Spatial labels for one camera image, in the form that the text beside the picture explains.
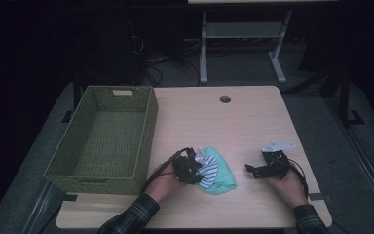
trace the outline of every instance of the rectangular basket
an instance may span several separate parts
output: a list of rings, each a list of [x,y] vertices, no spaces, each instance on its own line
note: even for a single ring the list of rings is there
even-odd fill
[[[88,86],[44,177],[66,192],[138,194],[157,112],[151,87]]]

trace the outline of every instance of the mint green fabric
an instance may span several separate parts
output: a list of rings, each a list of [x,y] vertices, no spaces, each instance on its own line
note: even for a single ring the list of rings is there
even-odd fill
[[[203,188],[199,185],[198,187],[210,194],[220,194],[235,189],[237,187],[235,178],[230,171],[229,165],[227,165],[221,155],[211,146],[204,149],[203,154],[205,158],[214,155],[217,159],[217,175],[214,184],[210,188]]]

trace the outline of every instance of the green basket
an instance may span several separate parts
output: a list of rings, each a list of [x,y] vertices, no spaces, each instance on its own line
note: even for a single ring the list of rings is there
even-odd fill
[[[157,112],[151,87],[88,86],[44,177],[66,192],[138,194]]]

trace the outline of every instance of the plaid sleeve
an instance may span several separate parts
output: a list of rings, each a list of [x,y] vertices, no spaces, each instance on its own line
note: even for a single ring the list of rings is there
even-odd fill
[[[159,204],[143,193],[121,214],[106,221],[98,234],[138,233],[160,209]]]
[[[297,227],[303,234],[329,233],[312,205],[302,205],[293,209]]]

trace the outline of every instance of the wooden table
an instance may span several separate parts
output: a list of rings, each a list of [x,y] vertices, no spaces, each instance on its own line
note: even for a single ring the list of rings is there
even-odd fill
[[[228,163],[238,187],[221,195],[188,185],[161,204],[147,228],[285,228],[295,225],[293,213],[244,164],[264,166],[261,148],[270,140],[292,141],[285,154],[303,168],[310,193],[320,193],[302,144],[278,88],[197,87],[156,88],[159,104],[149,174],[177,150],[213,146]],[[223,103],[221,96],[231,102]],[[135,196],[78,194],[63,202],[56,225],[60,228],[98,228],[123,212]],[[329,226],[323,200],[310,201]]]

